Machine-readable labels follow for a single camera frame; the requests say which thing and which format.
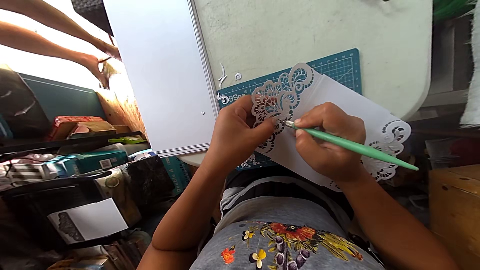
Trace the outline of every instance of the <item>floral print on shirt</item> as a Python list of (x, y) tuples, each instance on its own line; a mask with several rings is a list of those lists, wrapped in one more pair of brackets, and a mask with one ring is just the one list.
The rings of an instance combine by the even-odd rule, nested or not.
[[(268, 252), (275, 254), (273, 265), (268, 265), (270, 270), (298, 270), (307, 262), (311, 253), (317, 252), (319, 246), (344, 261), (348, 261), (348, 255), (363, 260), (362, 254), (353, 243), (330, 232), (277, 222), (247, 221), (247, 223), (255, 224), (242, 232), (241, 239), (246, 242), (247, 249), (250, 249), (250, 241), (255, 237), (269, 239)], [(233, 262), (233, 253), (235, 245), (222, 251), (221, 255), (226, 264)], [(249, 261), (255, 263), (255, 268), (260, 270), (263, 266), (262, 260), (265, 258), (266, 252), (257, 246), (255, 252), (250, 253)]]

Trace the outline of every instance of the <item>hand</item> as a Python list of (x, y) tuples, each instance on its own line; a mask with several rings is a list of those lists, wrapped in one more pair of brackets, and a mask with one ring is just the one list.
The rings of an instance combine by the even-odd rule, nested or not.
[(255, 128), (249, 127), (247, 123), (254, 123), (252, 106), (252, 97), (246, 95), (220, 110), (202, 165), (227, 174), (273, 134), (276, 121), (272, 118)]
[[(300, 128), (323, 128), (326, 132), (357, 143), (365, 143), (363, 120), (346, 114), (337, 105), (326, 102), (315, 106), (295, 120)], [(314, 139), (304, 130), (295, 132), (296, 148), (301, 157), (320, 174), (337, 182), (353, 181), (365, 169), (360, 154), (329, 142)]]

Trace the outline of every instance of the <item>person's left hand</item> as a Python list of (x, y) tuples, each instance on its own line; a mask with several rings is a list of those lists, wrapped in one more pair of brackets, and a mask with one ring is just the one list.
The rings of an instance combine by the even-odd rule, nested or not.
[(273, 118), (255, 128), (249, 127), (247, 123), (254, 122), (252, 106), (252, 97), (246, 95), (220, 110), (203, 166), (227, 174), (273, 134), (276, 122)]

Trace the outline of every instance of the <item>blue cutting mat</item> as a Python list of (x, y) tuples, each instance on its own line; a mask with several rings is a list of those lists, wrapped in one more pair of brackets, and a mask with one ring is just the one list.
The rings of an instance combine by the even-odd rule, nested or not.
[[(358, 49), (349, 49), (327, 57), (313, 60), (307, 63), (316, 72), (325, 74), (337, 82), (345, 85), (353, 91), (361, 94), (360, 76), (360, 55)], [(255, 88), (262, 86), (268, 80), (276, 80), (280, 74), (289, 73), (291, 68), (284, 69), (269, 75), (265, 75), (247, 82), (220, 89), (219, 95), (228, 101), (224, 104), (222, 99), (218, 101), (220, 108), (226, 107), (236, 101), (239, 97), (251, 95)], [(244, 162), (237, 167), (237, 170), (248, 170), (266, 166), (276, 165), (269, 157), (254, 152), (254, 158)]]

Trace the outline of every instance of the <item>green craft knife handle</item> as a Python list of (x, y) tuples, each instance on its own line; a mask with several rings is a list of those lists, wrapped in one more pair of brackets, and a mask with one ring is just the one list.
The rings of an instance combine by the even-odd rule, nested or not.
[(323, 131), (319, 131), (319, 130), (316, 130), (316, 129), (313, 129), (313, 128), (297, 128), (292, 121), (286, 121), (285, 125), (288, 126), (288, 127), (294, 128), (294, 129), (302, 129), (302, 130), (308, 132), (310, 135), (312, 135), (314, 137), (317, 137), (317, 138), (322, 139), (324, 141), (327, 141), (327, 142), (333, 143), (335, 145), (341, 146), (345, 149), (348, 149), (348, 150), (353, 151), (355, 153), (359, 153), (359, 154), (364, 155), (366, 157), (376, 159), (376, 160), (385, 161), (385, 162), (390, 162), (390, 163), (393, 163), (393, 164), (396, 164), (398, 166), (401, 166), (401, 167), (404, 167), (404, 168), (407, 168), (407, 169), (411, 169), (411, 170), (414, 170), (414, 171), (419, 170), (418, 167), (416, 167), (416, 166), (414, 166), (410, 163), (407, 163), (403, 160), (399, 160), (394, 156), (390, 156), (386, 153), (380, 152), (380, 151), (378, 151), (378, 150), (376, 150), (372, 147), (368, 147), (368, 146), (365, 146), (363, 144), (352, 142), (352, 141), (349, 141), (347, 139), (344, 139), (344, 138), (341, 138), (341, 137), (338, 137), (338, 136), (335, 136), (335, 135), (332, 135), (332, 134), (329, 134), (329, 133), (326, 133), (326, 132), (323, 132)]

